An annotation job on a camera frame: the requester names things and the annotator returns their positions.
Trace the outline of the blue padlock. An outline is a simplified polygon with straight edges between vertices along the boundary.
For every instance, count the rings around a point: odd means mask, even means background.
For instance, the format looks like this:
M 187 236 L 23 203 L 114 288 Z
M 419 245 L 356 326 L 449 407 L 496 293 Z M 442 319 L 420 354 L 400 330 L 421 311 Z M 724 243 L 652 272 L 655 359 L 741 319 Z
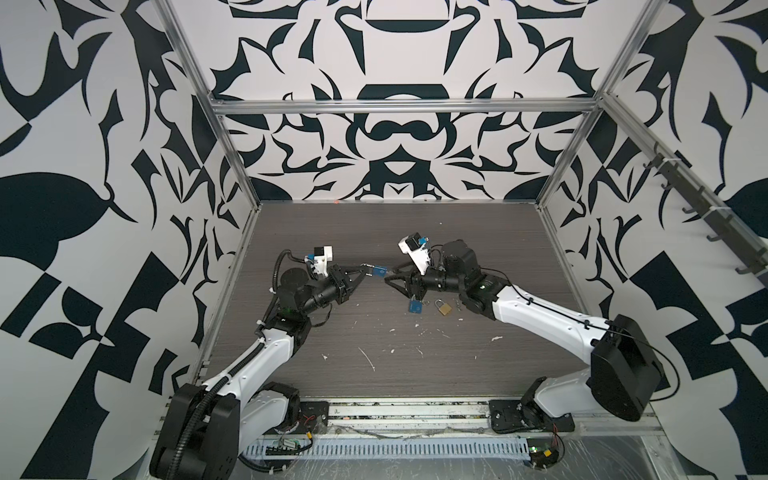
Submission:
M 361 271 L 367 276 L 385 277 L 388 274 L 388 268 L 384 266 L 362 264 Z
M 418 314 L 420 315 L 423 310 L 423 302 L 421 299 L 417 298 L 416 296 L 412 296 L 409 299 L 408 303 L 408 312 L 411 314 Z

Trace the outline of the brass padlock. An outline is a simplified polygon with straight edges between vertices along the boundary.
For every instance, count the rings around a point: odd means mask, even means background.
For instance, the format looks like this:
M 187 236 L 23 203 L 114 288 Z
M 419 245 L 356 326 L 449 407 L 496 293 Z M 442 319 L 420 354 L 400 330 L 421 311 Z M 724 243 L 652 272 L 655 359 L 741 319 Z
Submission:
M 437 308 L 438 312 L 442 316 L 450 315 L 452 310 L 453 310 L 453 307 L 451 305 L 449 305 L 447 302 L 445 302 L 444 300 L 442 300 L 442 299 L 436 299 L 434 304 L 435 304 L 435 307 Z

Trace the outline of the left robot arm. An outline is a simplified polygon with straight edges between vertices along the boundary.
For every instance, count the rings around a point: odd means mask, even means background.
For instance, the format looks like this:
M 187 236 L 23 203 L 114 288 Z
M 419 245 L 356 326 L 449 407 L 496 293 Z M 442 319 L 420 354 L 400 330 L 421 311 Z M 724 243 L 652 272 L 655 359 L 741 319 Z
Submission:
M 171 398 L 150 475 L 227 479 L 258 438 L 298 427 L 298 390 L 270 377 L 306 342 L 312 313 L 348 301 L 371 272 L 365 265 L 332 264 L 324 274 L 305 266 L 275 276 L 255 341 L 220 373 L 200 385 L 183 385 Z

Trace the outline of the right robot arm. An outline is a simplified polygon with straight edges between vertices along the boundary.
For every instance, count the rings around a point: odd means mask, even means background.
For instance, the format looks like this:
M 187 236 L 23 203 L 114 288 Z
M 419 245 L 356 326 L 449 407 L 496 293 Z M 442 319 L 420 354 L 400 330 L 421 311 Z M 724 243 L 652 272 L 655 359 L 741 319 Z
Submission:
M 467 310 L 522 328 L 584 363 L 580 371 L 536 379 L 518 400 L 490 402 L 494 432 L 572 432 L 574 415 L 589 413 L 637 422 L 655 401 L 670 360 L 633 319 L 591 316 L 537 297 L 501 271 L 482 267 L 462 240 L 432 248 L 415 233 L 398 247 L 409 259 L 385 282 L 408 299 L 421 301 L 430 291 L 454 293 Z

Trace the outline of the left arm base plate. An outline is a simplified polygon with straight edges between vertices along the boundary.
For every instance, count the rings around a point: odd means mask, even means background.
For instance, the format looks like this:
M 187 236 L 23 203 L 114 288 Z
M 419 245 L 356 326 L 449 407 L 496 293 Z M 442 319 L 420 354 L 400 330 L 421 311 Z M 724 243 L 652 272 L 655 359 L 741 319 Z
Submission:
M 323 433 L 327 430 L 330 403 L 327 401 L 301 401 L 289 409 L 289 432 L 296 434 Z

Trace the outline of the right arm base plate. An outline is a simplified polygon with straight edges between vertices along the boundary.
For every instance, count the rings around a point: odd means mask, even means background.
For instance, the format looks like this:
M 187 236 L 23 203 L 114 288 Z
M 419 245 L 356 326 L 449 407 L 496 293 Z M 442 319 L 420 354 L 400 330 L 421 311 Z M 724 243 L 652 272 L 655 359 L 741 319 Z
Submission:
M 490 427 L 497 434 L 523 432 L 565 432 L 576 430 L 573 417 L 564 414 L 552 417 L 541 409 L 533 400 L 490 400 Z

